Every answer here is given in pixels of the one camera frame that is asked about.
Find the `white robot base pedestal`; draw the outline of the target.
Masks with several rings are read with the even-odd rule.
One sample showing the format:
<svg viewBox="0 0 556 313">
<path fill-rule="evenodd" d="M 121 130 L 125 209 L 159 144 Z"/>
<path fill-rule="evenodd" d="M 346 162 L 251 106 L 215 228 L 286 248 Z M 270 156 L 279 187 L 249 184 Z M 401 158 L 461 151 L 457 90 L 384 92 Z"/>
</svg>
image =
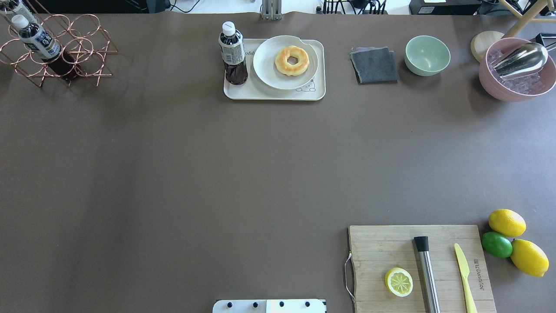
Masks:
<svg viewBox="0 0 556 313">
<path fill-rule="evenodd" d="M 213 313 L 326 313 L 321 299 L 218 300 Z"/>
</svg>

